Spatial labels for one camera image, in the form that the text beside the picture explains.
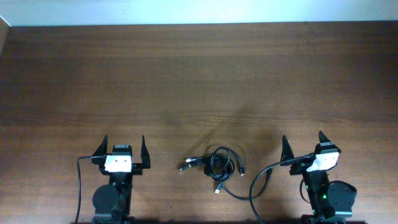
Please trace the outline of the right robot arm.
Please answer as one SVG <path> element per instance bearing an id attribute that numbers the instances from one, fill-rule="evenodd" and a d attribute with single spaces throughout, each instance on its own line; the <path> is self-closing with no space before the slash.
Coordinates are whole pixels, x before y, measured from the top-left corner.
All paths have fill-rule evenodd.
<path id="1" fill-rule="evenodd" d="M 341 149 L 318 132 L 319 143 L 305 156 L 295 157 L 286 136 L 282 136 L 281 165 L 289 166 L 290 175 L 301 175 L 308 193 L 311 215 L 302 215 L 302 223 L 346 223 L 353 215 L 357 189 L 340 180 L 330 181 L 328 171 L 337 165 Z"/>

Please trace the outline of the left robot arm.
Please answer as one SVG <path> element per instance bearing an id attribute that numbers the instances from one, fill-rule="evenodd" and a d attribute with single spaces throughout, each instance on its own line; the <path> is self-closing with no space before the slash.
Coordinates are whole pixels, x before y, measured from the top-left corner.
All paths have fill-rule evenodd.
<path id="1" fill-rule="evenodd" d="M 132 146 L 118 144 L 107 152 L 108 137 L 93 153 L 91 162 L 98 166 L 99 171 L 109 177 L 109 182 L 99 187 L 93 194 L 95 215 L 92 223 L 133 224 L 136 219 L 130 216 L 132 178 L 142 175 L 143 170 L 150 169 L 150 155 L 145 138 L 141 143 L 141 161 L 133 162 Z"/>

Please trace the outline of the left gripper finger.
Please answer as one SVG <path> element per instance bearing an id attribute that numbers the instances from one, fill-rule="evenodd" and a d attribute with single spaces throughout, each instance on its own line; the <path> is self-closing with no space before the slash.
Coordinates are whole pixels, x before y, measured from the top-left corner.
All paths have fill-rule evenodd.
<path id="1" fill-rule="evenodd" d="M 142 168 L 150 169 L 150 155 L 149 151 L 147 150 L 145 136 L 142 136 L 141 159 L 142 159 Z"/>
<path id="2" fill-rule="evenodd" d="M 107 147 L 108 147 L 108 135 L 106 134 L 97 148 L 97 150 L 93 153 L 93 157 L 104 156 L 107 154 Z"/>

